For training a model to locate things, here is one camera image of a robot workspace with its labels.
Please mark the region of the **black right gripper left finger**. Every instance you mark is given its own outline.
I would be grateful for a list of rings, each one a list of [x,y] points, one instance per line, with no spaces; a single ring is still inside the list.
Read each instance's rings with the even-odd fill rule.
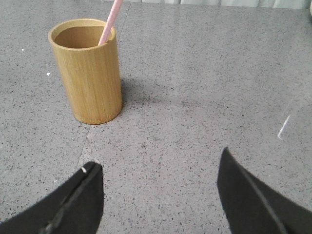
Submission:
[[[87,162],[47,197],[0,225],[2,234],[95,234],[103,214],[102,166]]]

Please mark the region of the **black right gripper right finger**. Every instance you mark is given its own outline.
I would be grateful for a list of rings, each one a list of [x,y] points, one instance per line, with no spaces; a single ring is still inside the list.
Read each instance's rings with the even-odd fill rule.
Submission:
[[[217,188],[233,234],[310,234],[312,213],[259,180],[224,148]]]

